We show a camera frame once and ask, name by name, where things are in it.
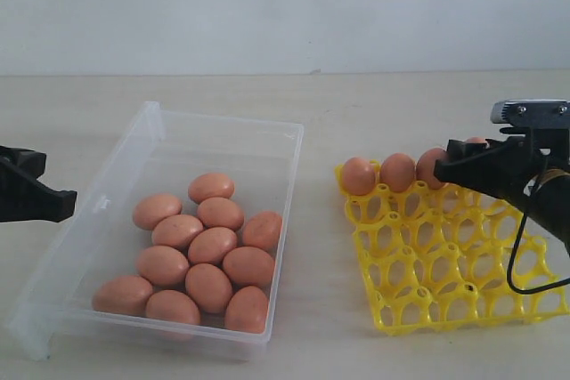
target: white wall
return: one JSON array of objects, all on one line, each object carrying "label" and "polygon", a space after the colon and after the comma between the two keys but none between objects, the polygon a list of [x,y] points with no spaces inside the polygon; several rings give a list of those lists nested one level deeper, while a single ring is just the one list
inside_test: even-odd
[{"label": "white wall", "polygon": [[0,74],[570,68],[570,0],[0,0]]}]

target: plastic egg tray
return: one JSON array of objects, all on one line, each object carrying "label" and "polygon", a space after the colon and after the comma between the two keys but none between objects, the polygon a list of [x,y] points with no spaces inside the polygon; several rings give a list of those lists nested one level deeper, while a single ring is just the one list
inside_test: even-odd
[{"label": "plastic egg tray", "polygon": [[[377,173],[380,163],[372,161]],[[366,196],[346,193],[345,214],[374,324],[391,336],[532,323],[570,313],[564,288],[519,295],[506,280],[522,215],[508,203],[447,184],[416,181],[403,193],[379,184]],[[513,269],[518,287],[557,280],[547,243],[523,235]]]}]

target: plastic bin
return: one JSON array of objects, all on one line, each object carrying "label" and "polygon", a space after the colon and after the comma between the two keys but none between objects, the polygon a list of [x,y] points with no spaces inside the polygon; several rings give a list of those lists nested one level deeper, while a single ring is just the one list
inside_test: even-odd
[{"label": "plastic bin", "polygon": [[[53,334],[238,360],[263,354],[272,334],[302,138],[298,124],[165,111],[146,102],[25,286],[8,319],[9,330],[36,360],[49,358]],[[91,297],[98,286],[119,274],[136,273],[135,258],[150,245],[149,232],[131,221],[138,200],[169,191],[185,201],[184,212],[193,212],[188,184],[211,171],[226,172],[236,182],[233,200],[246,218],[264,209],[282,214],[265,332],[225,330],[223,320],[215,317],[208,320],[210,326],[190,326],[93,311]],[[164,332],[191,333],[192,339],[176,342]]]}]

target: table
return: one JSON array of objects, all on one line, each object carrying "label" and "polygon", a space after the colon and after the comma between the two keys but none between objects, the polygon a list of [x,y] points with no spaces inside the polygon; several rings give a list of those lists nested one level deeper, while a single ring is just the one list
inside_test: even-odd
[{"label": "table", "polygon": [[[560,378],[570,320],[387,337],[373,327],[333,175],[354,155],[417,158],[450,138],[500,137],[491,106],[567,98],[570,71],[282,77],[1,77],[0,143],[47,153],[42,181],[89,185],[143,101],[166,109],[299,122],[305,141],[265,357],[235,362],[72,337],[27,360],[0,331],[0,379]],[[0,321],[61,224],[0,225]],[[567,258],[560,259],[562,268]]]}]

